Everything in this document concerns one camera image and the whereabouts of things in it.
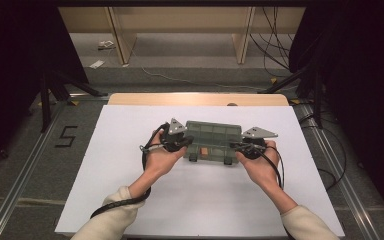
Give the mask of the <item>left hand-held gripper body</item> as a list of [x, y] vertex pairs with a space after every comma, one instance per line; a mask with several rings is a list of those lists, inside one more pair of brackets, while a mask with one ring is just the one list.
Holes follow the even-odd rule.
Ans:
[[161, 144], [169, 152], [179, 151], [182, 147], [179, 146], [179, 141], [185, 137], [186, 127], [172, 118], [170, 122], [162, 125], [163, 133], [161, 135]]

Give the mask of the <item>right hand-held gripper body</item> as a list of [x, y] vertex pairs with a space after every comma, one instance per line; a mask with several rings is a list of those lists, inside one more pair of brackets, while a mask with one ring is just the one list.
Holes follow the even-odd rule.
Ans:
[[276, 138], [277, 133], [260, 128], [252, 127], [242, 133], [242, 142], [238, 149], [248, 159], [259, 158], [266, 150], [266, 138]]

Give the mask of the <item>person's right hand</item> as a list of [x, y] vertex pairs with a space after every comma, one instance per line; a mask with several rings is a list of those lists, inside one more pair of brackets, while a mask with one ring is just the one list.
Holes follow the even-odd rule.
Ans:
[[244, 166], [250, 179], [257, 184], [264, 192], [271, 189], [278, 189], [278, 170], [279, 155], [275, 141], [266, 140], [267, 149], [263, 156], [251, 160], [242, 153], [236, 152], [238, 161]]

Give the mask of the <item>grey plastic compartment box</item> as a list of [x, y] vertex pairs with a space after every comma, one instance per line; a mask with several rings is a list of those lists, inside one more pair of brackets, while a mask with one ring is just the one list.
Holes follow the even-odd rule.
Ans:
[[[221, 162], [224, 165], [238, 162], [235, 151], [229, 147], [229, 142], [242, 141], [242, 129], [239, 125], [188, 121], [186, 128], [186, 135], [194, 137], [185, 155], [190, 162], [207, 160]], [[201, 148], [208, 148], [209, 155], [201, 155]]]

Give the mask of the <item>person's left hand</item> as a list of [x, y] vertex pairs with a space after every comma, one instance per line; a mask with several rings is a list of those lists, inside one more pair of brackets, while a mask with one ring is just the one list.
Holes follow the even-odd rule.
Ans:
[[164, 147], [151, 150], [146, 155], [146, 166], [143, 176], [148, 180], [156, 181], [173, 168], [176, 162], [185, 155], [186, 150], [186, 147], [182, 147], [175, 152], [169, 152]]

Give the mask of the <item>white table sheet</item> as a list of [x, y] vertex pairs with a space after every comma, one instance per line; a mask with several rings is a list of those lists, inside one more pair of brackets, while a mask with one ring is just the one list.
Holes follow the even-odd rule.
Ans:
[[[106, 105], [97, 121], [56, 233], [71, 235], [104, 198], [142, 172], [140, 148], [161, 124], [177, 119], [260, 127], [276, 133], [285, 191], [337, 235], [344, 231], [290, 106]], [[274, 239], [284, 236], [279, 213], [244, 168], [179, 160], [152, 187], [125, 232], [128, 237]]]

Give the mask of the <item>light wooden desk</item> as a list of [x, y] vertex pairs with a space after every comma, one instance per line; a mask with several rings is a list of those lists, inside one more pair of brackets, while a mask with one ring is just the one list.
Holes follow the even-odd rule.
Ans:
[[70, 33], [110, 33], [126, 64], [139, 33], [216, 33], [232, 37], [243, 64], [252, 34], [294, 34], [303, 7], [61, 7]]

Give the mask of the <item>aluminium floor rail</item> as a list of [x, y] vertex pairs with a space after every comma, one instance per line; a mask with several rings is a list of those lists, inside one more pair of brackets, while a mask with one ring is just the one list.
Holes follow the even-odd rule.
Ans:
[[55, 104], [54, 112], [51, 114], [48, 126], [38, 135], [34, 146], [29, 152], [29, 156], [25, 160], [21, 170], [17, 173], [17, 177], [9, 188], [9, 191], [3, 197], [0, 197], [0, 236], [13, 213], [20, 196], [26, 188], [31, 175], [36, 168], [43, 151], [45, 150], [45, 146], [48, 143], [55, 124], [65, 106], [65, 102], [57, 102]]
[[358, 225], [364, 240], [380, 240], [380, 235], [374, 226], [368, 209], [364, 206], [356, 192], [356, 188], [347, 175], [347, 154], [339, 138], [326, 128], [318, 128], [310, 106], [301, 107], [301, 111], [304, 114], [299, 119], [301, 127], [311, 131], [326, 163], [329, 165], [329, 170], [324, 169], [324, 172], [332, 177], [332, 183], [326, 188], [326, 191], [329, 192], [334, 187], [341, 191], [347, 204], [346, 209], [353, 215], [352, 219]]

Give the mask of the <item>dark curtain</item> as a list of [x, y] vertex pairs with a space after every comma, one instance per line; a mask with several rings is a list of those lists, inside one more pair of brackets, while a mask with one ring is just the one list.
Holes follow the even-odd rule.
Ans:
[[0, 150], [54, 72], [86, 83], [82, 64], [52, 0], [0, 0]]
[[384, 200], [384, 0], [314, 0], [293, 41], [290, 70], [309, 62], [340, 16], [324, 54], [326, 96]]

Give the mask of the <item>black metal stand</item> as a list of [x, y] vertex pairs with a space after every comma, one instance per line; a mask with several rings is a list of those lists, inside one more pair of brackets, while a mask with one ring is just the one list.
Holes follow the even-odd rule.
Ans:
[[57, 101], [67, 101], [70, 98], [70, 94], [65, 87], [66, 84], [71, 84], [94, 97], [107, 96], [107, 93], [95, 90], [88, 86], [86, 83], [77, 81], [74, 78], [60, 71], [48, 71], [44, 73], [42, 78], [40, 79], [40, 96], [42, 103], [41, 132], [45, 132], [51, 124], [49, 93], [52, 93]]
[[276, 91], [291, 84], [295, 80], [300, 79], [301, 82], [297, 88], [297, 95], [300, 97], [307, 96], [313, 91], [313, 117], [319, 129], [323, 128], [321, 121], [321, 103], [322, 103], [322, 74], [317, 67], [307, 66], [291, 76], [280, 81], [279, 83], [269, 87], [266, 90], [258, 91], [258, 94], [274, 94]]

